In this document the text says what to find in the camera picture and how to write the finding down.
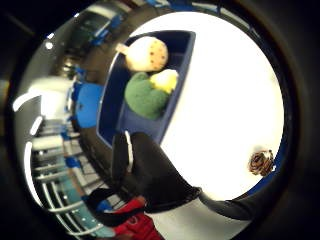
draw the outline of red object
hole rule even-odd
[[[116,211],[123,213],[132,209],[143,207],[138,199],[132,199],[124,207]],[[125,223],[114,228],[116,236],[129,235],[133,240],[162,240],[163,238],[157,232],[153,221],[143,213],[138,213],[127,220]]]

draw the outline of plush doll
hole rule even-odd
[[[131,71],[154,72],[164,68],[168,61],[166,44],[155,37],[141,37],[129,47],[118,44],[118,52],[126,56],[126,63]]]
[[[125,100],[133,112],[155,120],[163,114],[177,78],[178,73],[169,69],[150,78],[145,72],[136,73],[126,86]]]

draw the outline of green plush body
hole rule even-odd
[[[133,112],[152,120],[162,115],[169,100],[166,92],[152,87],[149,76],[144,72],[132,76],[126,86],[124,97]]]

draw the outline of small brown object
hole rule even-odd
[[[249,161],[249,171],[254,175],[260,174],[265,177],[272,172],[273,160],[273,153],[271,150],[256,152]]]

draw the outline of black strap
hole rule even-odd
[[[149,206],[147,204],[144,210],[147,213],[159,213],[159,212],[169,211],[195,200],[200,195],[201,192],[202,192],[201,188],[192,187],[192,191],[190,192],[189,196],[183,200],[164,203],[164,204],[158,204],[156,206]]]
[[[145,207],[136,208],[124,213],[105,213],[97,210],[97,207],[101,201],[112,195],[115,195],[117,192],[117,188],[97,188],[92,191],[86,201],[87,206],[94,217],[109,227],[119,226],[132,216],[145,211]]]
[[[251,209],[237,200],[215,201],[212,200],[205,193],[199,196],[200,201],[206,205],[210,210],[223,215],[228,218],[249,221],[253,219]]]

